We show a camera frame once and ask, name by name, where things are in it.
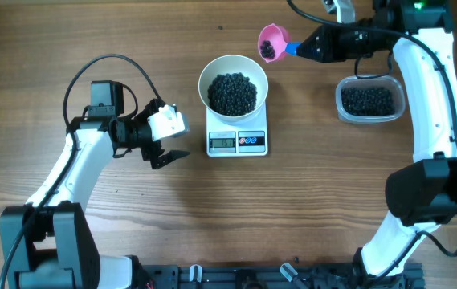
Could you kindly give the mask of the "pink scoop blue handle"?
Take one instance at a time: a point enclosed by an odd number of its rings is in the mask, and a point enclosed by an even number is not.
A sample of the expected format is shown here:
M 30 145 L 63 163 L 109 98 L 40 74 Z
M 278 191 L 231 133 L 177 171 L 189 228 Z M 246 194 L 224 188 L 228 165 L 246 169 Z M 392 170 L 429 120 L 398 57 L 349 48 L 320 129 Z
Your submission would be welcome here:
M 257 45 L 259 54 L 260 45 L 264 40 L 269 40 L 275 50 L 275 58 L 272 60 L 264 59 L 260 55 L 266 63 L 283 60 L 287 55 L 297 55 L 296 49 L 300 45 L 298 42 L 291 41 L 290 35 L 284 27 L 274 23 L 264 27 L 259 34 Z

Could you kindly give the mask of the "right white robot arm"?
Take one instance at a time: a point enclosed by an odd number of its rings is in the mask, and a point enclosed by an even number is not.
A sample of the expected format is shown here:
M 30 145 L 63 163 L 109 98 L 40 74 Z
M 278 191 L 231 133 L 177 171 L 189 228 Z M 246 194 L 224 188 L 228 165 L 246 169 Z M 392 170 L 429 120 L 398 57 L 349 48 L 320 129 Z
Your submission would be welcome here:
M 424 239 L 457 215 L 457 78 L 454 22 L 446 1 L 376 1 L 356 19 L 349 1 L 327 1 L 335 21 L 320 19 L 296 55 L 319 63 L 359 62 L 388 51 L 406 87 L 414 129 L 413 164 L 386 180 L 387 215 L 356 255 L 359 287 L 389 286 Z

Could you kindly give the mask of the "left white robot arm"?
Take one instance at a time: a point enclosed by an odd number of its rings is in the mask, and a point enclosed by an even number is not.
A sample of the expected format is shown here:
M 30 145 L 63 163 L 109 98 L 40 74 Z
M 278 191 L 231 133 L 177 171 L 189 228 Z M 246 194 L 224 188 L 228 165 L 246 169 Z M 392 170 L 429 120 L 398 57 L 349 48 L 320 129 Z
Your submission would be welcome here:
M 188 132 L 186 117 L 155 96 L 124 112 L 123 83 L 91 84 L 91 102 L 66 131 L 66 143 L 45 182 L 22 206 L 0 217 L 4 265 L 0 288 L 153 288 L 135 256 L 100 255 L 84 211 L 104 167 L 121 149 L 141 151 L 153 169 L 186 157 L 161 140 Z

